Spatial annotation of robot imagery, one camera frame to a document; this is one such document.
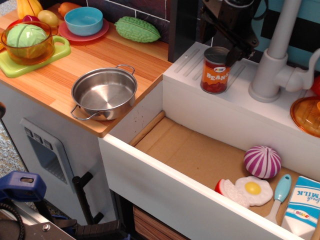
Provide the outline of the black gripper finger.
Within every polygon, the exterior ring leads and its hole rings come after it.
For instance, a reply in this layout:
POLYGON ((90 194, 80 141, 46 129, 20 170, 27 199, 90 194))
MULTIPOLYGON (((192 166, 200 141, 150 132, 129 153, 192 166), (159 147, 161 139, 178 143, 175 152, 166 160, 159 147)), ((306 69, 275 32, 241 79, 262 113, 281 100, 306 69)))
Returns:
POLYGON ((226 57, 226 66, 232 67, 236 61, 239 61, 244 56, 244 50, 241 44, 235 44, 231 47, 226 57))
POLYGON ((199 39, 202 44, 210 41, 215 35, 215 27, 205 19, 200 19, 199 24, 199 39))

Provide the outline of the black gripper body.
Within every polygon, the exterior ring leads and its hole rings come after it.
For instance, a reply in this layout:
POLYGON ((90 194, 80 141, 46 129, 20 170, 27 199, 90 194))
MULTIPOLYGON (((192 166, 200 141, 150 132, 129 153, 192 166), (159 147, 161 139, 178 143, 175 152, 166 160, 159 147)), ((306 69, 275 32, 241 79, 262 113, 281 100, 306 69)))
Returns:
POLYGON ((259 5, 258 0, 203 0, 200 20, 213 24, 215 35, 220 32, 232 46, 241 44, 243 58, 249 58, 259 45, 252 28, 259 5))

